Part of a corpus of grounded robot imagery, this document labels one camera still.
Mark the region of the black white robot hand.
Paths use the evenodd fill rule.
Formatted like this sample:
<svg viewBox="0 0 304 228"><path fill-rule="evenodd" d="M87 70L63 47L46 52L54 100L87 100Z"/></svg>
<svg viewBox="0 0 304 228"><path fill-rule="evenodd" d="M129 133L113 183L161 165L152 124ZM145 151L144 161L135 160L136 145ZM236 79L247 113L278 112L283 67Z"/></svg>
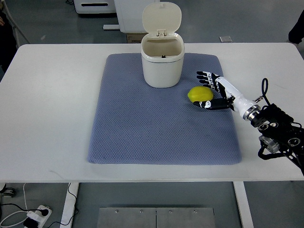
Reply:
<svg viewBox="0 0 304 228"><path fill-rule="evenodd" d="M256 102L246 99L244 95L224 77L212 72L198 71L197 78L204 87L211 88L220 93L221 98L195 101L193 102L194 105L207 110L230 108L233 111L237 111L244 120L250 121L261 112L261 108Z"/></svg>

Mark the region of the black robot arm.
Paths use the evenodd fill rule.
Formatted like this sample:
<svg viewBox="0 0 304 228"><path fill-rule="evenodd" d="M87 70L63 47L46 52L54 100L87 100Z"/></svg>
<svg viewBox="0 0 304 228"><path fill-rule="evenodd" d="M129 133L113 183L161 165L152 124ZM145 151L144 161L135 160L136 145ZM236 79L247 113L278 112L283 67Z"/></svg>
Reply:
<svg viewBox="0 0 304 228"><path fill-rule="evenodd" d="M263 78L262 96L257 100L263 98L266 105L255 108L247 116L251 125L261 133L258 156L263 160L286 157L303 172L304 129L276 104L269 102L266 97L267 91L268 79Z"/></svg>

